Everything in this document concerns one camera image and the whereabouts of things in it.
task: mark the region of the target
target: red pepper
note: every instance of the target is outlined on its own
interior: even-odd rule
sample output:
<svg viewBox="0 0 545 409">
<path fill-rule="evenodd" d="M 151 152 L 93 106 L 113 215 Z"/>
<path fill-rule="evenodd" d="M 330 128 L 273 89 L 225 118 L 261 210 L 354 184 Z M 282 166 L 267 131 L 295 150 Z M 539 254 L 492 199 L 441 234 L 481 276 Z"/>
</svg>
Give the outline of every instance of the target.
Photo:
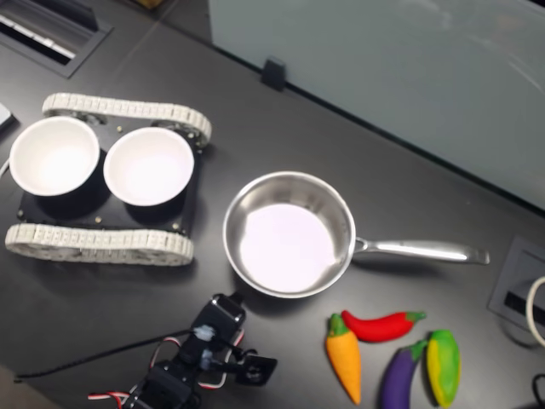
<svg viewBox="0 0 545 409">
<path fill-rule="evenodd" d="M 356 337 L 368 343 L 381 343 L 402 337 L 418 320 L 426 318 L 424 313 L 395 313 L 376 320 L 360 320 L 346 310 L 341 315 Z"/>
</svg>

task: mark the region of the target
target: white tank track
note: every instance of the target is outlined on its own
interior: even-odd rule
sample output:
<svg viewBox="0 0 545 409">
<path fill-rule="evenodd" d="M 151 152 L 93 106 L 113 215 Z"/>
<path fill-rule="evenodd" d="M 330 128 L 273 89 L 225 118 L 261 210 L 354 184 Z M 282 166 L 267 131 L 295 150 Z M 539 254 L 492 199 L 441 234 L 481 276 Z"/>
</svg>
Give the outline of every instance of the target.
<svg viewBox="0 0 545 409">
<path fill-rule="evenodd" d="M 48 117 L 69 115 L 95 124 L 105 124 L 109 116 L 151 119 L 152 125 L 184 130 L 196 138 L 200 148 L 209 143 L 212 133 L 202 113 L 173 104 L 59 93 L 45 100 L 42 111 Z M 190 239 L 145 229 L 93 230 L 21 223 L 8 230 L 6 248 L 22 256 L 57 262 L 181 266 L 193 258 Z"/>
</svg>

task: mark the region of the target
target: white bowl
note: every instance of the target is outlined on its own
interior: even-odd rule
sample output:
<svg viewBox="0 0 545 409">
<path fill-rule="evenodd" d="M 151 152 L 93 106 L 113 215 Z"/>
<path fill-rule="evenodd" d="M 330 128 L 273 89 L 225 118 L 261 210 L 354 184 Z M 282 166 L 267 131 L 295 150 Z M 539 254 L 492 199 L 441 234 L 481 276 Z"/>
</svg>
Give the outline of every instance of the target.
<svg viewBox="0 0 545 409">
<path fill-rule="evenodd" d="M 171 200 L 186 187 L 194 165 L 192 149 L 180 135 L 164 128 L 141 128 L 110 149 L 104 178 L 123 202 L 154 206 Z"/>
<path fill-rule="evenodd" d="M 80 187 L 100 157 L 94 131 L 75 118 L 42 119 L 26 128 L 11 147 L 9 168 L 17 184 L 38 196 L 57 196 Z"/>
</svg>

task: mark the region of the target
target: dark gray table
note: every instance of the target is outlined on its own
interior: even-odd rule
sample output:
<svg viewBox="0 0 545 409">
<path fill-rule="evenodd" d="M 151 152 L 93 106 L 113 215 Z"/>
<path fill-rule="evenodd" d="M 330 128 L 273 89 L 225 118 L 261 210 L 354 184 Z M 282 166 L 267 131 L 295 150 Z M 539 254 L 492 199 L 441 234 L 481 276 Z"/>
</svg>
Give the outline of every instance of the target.
<svg viewBox="0 0 545 409">
<path fill-rule="evenodd" d="M 31 371 L 185 328 L 216 292 L 240 290 L 249 310 L 245 347 L 279 359 L 263 389 L 234 383 L 203 392 L 203 407 L 351 407 L 324 354 L 325 319 L 344 308 L 374 317 L 425 310 L 429 318 L 394 342 L 361 344 L 362 407 L 376 407 L 381 375 L 396 348 L 427 331 L 453 330 L 462 351 L 462 382 L 453 408 L 521 409 L 543 367 L 540 349 L 506 335 L 486 305 L 515 234 L 545 245 L 545 221 L 290 92 L 116 2 L 96 1 L 114 32 L 70 80 L 0 47 L 2 102 L 21 121 L 3 135 L 0 160 L 21 129 L 41 118 L 46 95 L 72 91 L 186 104 L 214 125 L 207 148 L 189 268 L 41 262 L 0 246 L 0 362 Z M 381 259 L 353 263 L 327 291 L 300 301 L 261 296 L 230 269 L 221 222 L 236 192 L 275 170 L 323 178 L 352 209 L 370 239 L 442 239 L 490 250 L 488 267 Z M 0 232 L 16 222 L 21 190 L 0 181 Z M 129 389 L 146 372 L 153 347 L 113 356 L 30 384 L 63 407 L 90 391 Z M 412 407 L 430 407 L 416 375 Z"/>
</svg>

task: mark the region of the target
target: metal pan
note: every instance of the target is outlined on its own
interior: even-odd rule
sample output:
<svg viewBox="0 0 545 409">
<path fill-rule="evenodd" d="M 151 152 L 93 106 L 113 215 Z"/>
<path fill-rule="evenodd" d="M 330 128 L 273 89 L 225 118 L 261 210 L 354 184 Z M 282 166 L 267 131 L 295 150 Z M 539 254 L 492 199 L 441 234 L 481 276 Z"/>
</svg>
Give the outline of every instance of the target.
<svg viewBox="0 0 545 409">
<path fill-rule="evenodd" d="M 317 177 L 299 172 L 272 173 L 245 186 L 227 210 L 223 245 L 246 283 L 282 298 L 325 290 L 342 276 L 355 253 L 490 262 L 488 252 L 467 245 L 360 239 L 341 195 Z"/>
</svg>

